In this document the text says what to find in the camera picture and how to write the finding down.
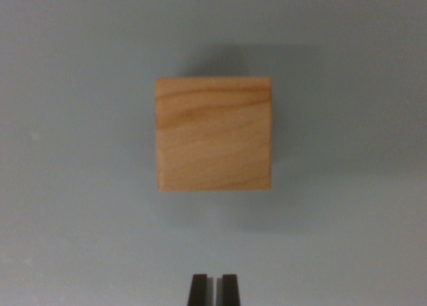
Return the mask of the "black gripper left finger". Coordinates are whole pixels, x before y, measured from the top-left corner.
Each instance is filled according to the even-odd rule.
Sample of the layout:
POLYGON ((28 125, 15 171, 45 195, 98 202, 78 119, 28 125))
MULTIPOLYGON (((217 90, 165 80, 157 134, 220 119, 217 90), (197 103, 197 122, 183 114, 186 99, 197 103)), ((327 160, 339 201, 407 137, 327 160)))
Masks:
POLYGON ((207 274, 194 274, 187 299, 187 306, 213 306, 214 279, 207 274))

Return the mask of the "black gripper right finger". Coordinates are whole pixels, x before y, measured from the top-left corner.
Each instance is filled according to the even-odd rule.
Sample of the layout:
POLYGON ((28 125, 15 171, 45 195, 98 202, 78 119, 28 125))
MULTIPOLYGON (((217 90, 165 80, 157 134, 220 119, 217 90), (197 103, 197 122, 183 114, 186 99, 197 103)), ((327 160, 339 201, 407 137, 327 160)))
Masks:
POLYGON ((238 276, 224 274, 216 281, 216 306, 240 306, 238 276))

